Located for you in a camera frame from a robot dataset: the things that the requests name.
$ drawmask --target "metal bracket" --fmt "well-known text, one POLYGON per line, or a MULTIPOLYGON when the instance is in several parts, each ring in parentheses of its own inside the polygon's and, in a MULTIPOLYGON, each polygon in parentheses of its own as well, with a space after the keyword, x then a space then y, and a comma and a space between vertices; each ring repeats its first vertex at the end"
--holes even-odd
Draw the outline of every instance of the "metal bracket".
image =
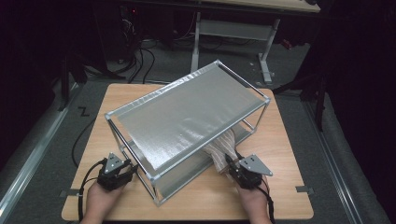
POLYGON ((120 160, 120 158, 118 158, 114 153, 110 152, 106 163, 105 174, 120 168, 122 165, 123 161, 120 160))
POLYGON ((250 172, 272 176, 273 173, 255 154, 248 156, 239 161, 239 164, 250 172))

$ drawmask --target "metal rail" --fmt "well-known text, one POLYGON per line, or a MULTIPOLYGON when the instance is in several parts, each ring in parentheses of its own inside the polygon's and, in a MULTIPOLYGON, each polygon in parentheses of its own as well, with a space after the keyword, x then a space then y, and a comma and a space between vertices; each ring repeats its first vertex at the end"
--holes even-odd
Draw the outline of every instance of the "metal rail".
POLYGON ((315 129, 315 133, 317 134, 318 140, 321 144, 323 157, 325 159, 327 167, 329 168, 330 176, 332 177, 332 182, 334 183, 341 203, 346 210, 346 215, 348 216, 350 223, 363 223, 363 221, 361 220, 360 212, 350 193, 349 187, 347 186, 347 183, 343 178, 340 170, 338 169, 334 157, 332 156, 332 152, 330 151, 330 147, 327 143, 326 137, 324 136, 323 132, 318 129, 318 126, 315 123, 314 109, 309 102, 303 102, 303 107, 309 117, 312 127, 315 129))

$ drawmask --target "cable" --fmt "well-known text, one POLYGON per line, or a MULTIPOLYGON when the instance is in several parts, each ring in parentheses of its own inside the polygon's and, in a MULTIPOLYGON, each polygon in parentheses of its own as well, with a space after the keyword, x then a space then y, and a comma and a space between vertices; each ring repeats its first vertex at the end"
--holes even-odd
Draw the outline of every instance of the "cable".
POLYGON ((77 142, 78 142, 79 138, 81 138, 81 136, 85 133, 85 131, 87 131, 88 127, 90 127, 95 120, 96 120, 96 118, 91 120, 91 122, 87 126, 85 126, 85 128, 79 134, 79 136, 77 137, 77 139, 76 139, 76 141, 75 141, 75 143, 74 143, 74 145, 72 147, 72 160, 73 160, 73 163, 75 164, 76 167, 78 167, 78 164, 77 164, 76 158, 75 158, 75 150, 76 150, 77 142))
POLYGON ((265 190, 263 190, 262 188, 260 188, 259 186, 256 187, 256 189, 258 189, 259 191, 261 191, 265 197, 267 198, 268 201, 268 214, 270 215, 270 220, 273 224, 275 223, 275 218, 274 218, 274 201, 272 200, 271 196, 270 196, 270 189, 268 188, 267 183, 265 183, 265 181, 262 179, 262 183, 264 183, 265 187, 267 188, 267 192, 265 192, 265 190))
POLYGON ((182 37, 177 38, 177 39, 174 39, 174 40, 181 40, 181 39, 186 38, 186 36, 190 33, 190 30, 191 30, 191 28, 192 28, 192 25, 194 24, 195 15, 196 15, 196 12, 194 12, 194 13, 192 14, 192 20, 191 20, 191 23, 190 23, 190 27, 189 27, 189 29, 187 30, 186 34, 184 34, 182 37))
POLYGON ((102 159, 101 161, 98 161, 96 164, 94 164, 94 165, 90 168, 90 170, 87 172, 87 174, 85 174, 85 177, 84 177, 84 179, 82 180, 81 188, 80 188, 79 191, 78 191, 78 220, 79 220, 79 221, 81 221, 82 218, 84 217, 84 216, 83 216, 83 213, 82 213, 82 203, 83 203, 82 199, 83 199, 83 197, 84 197, 84 186, 85 186, 85 184, 86 184, 88 181, 94 179, 94 178, 92 178, 92 179, 90 179, 90 180, 87 180, 87 178, 88 178, 88 176, 90 175, 91 171, 92 171, 96 166, 98 166, 98 165, 100 165, 100 164, 103 165, 103 164, 106 163, 106 161, 107 161, 107 159, 104 158, 104 159, 102 159))
POLYGON ((152 66, 154 65, 155 56, 154 56, 154 54, 153 54, 150 50, 148 50, 148 49, 142 49, 142 50, 144 50, 144 51, 150 53, 150 54, 151 54, 151 57, 152 57, 151 66, 149 67, 149 69, 148 69, 148 71, 146 72, 146 74, 143 76, 143 81, 142 81, 142 83, 145 84, 145 83, 146 83, 146 77, 147 77, 147 75, 149 74, 149 71, 151 70, 152 66))

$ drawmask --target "wire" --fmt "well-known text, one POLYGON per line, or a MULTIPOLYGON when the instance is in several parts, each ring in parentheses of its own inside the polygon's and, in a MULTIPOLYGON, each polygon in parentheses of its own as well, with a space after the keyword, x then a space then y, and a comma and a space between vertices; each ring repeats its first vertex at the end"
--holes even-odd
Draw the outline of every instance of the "wire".
POLYGON ((275 218, 274 218, 274 201, 272 200, 272 198, 270 196, 270 189, 268 188, 267 183, 265 183, 265 181, 263 179, 262 179, 262 183, 264 183, 264 185, 267 188, 268 192, 265 192, 265 190, 263 190, 259 186, 257 186, 256 189, 261 191, 265 195, 265 197, 267 198, 267 201, 268 201, 268 214, 270 215, 270 220, 271 220, 271 222, 273 224, 276 224, 275 218))
POLYGON ((100 164, 105 164, 106 163, 106 161, 107 161, 107 159, 106 158, 104 158, 104 159, 102 159, 101 161, 98 161, 96 164, 94 164, 91 168, 90 168, 90 170, 87 172, 87 174, 85 174, 85 177, 84 177, 84 179, 82 180, 82 183, 81 183, 81 188, 79 189, 79 192, 78 192, 78 220, 79 221, 81 221, 82 220, 82 218, 83 218, 83 213, 82 213, 82 198, 84 197, 84 186, 85 186, 85 184, 88 182, 88 181, 90 181, 90 180, 87 180, 88 179, 88 176, 90 175, 90 173, 91 173, 91 171, 96 167, 96 166, 98 166, 98 165, 100 165, 100 164))
POLYGON ((133 72, 132 74, 131 74, 131 76, 129 77, 129 79, 128 79, 128 83, 130 84, 130 83, 132 83, 133 81, 134 81, 134 79, 136 78, 136 76, 137 76, 137 74, 140 72, 140 70, 142 69, 142 67, 143 67, 143 53, 142 53, 142 49, 139 49, 139 52, 140 52, 140 58, 141 58, 141 62, 139 61, 139 60, 137 60, 137 58, 136 58, 136 60, 140 63, 140 67, 137 69, 137 71, 135 71, 135 72, 133 72))
POLYGON ((149 67, 149 69, 148 69, 148 71, 146 72, 146 74, 143 76, 143 81, 142 81, 142 83, 145 84, 145 83, 146 83, 146 77, 147 77, 147 75, 149 74, 149 71, 151 70, 152 66, 154 65, 155 56, 154 56, 154 54, 153 54, 150 50, 148 50, 148 49, 142 49, 142 50, 144 50, 144 51, 150 53, 150 54, 151 54, 151 57, 152 57, 151 66, 149 67))
POLYGON ((186 36, 187 36, 187 35, 190 33, 190 31, 191 31, 192 25, 194 24, 195 15, 196 15, 196 12, 194 12, 194 13, 192 14, 192 19, 191 19, 190 27, 189 27, 189 29, 187 30, 186 34, 184 34, 182 37, 177 38, 177 39, 174 39, 174 40, 180 40, 180 39, 186 38, 186 36))
POLYGON ((76 158, 75 158, 75 150, 76 150, 77 142, 78 142, 78 140, 81 138, 81 136, 85 133, 85 131, 87 131, 88 127, 90 127, 90 126, 93 124, 93 122, 94 122, 95 120, 96 120, 96 118, 93 119, 93 120, 91 120, 91 122, 90 122, 87 126, 85 126, 85 128, 84 128, 84 129, 82 130, 82 132, 79 134, 79 136, 77 137, 77 139, 76 139, 76 141, 75 141, 75 143, 74 143, 74 145, 73 145, 73 147, 72 147, 72 160, 73 160, 73 163, 75 164, 76 167, 78 167, 78 164, 77 164, 76 158))

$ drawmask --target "gray floor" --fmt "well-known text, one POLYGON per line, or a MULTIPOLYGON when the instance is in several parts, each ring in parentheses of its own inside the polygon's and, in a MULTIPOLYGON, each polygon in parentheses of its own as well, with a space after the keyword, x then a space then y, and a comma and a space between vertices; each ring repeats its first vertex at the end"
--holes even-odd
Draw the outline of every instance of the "gray floor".
MULTIPOLYGON (((161 44, 154 45, 153 42, 147 42, 145 46, 154 46, 150 50, 155 55, 155 63, 148 74, 148 82, 169 82, 190 72, 191 46, 176 45, 174 50, 161 44)), ((269 89, 292 81, 309 50, 308 45, 290 50, 273 45, 267 61, 270 70, 275 73, 274 83, 265 85, 255 52, 262 47, 261 42, 250 42, 243 46, 226 44, 217 49, 210 49, 214 47, 216 44, 213 43, 202 46, 200 66, 219 59, 253 85, 269 89)), ((142 75, 149 69, 152 58, 147 53, 144 55, 144 67, 135 82, 141 81, 142 75)), ((119 65, 116 63, 109 63, 110 69, 117 67, 119 65)), ((134 69, 123 75, 129 76, 133 71, 134 69)), ((79 94, 68 107, 58 131, 54 133, 49 146, 44 150, 43 160, 37 166, 32 178, 27 180, 27 187, 5 223, 67 223, 62 220, 61 212, 65 200, 63 193, 70 187, 77 170, 72 161, 72 148, 75 147, 74 157, 79 161, 91 131, 92 126, 89 124, 95 118, 106 87, 111 82, 114 80, 90 76, 89 82, 78 88, 79 94)), ((59 87, 56 92, 57 98, 52 107, 25 138, 2 171, 0 176, 2 197, 7 195, 20 169, 36 150, 37 143, 59 116, 60 112, 57 111, 61 104, 59 87)), ((318 133, 312 125, 312 119, 307 111, 311 104, 302 103, 297 91, 279 94, 276 96, 276 101, 304 182, 312 189, 309 198, 315 212, 314 217, 309 220, 278 220, 277 223, 389 223, 350 152, 332 111, 330 100, 326 98, 323 133, 318 133), (347 207, 340 200, 340 191, 332 175, 333 167, 328 165, 328 158, 323 152, 323 139, 350 192, 352 202, 356 204, 360 218, 358 220, 354 221, 350 217, 347 207)))

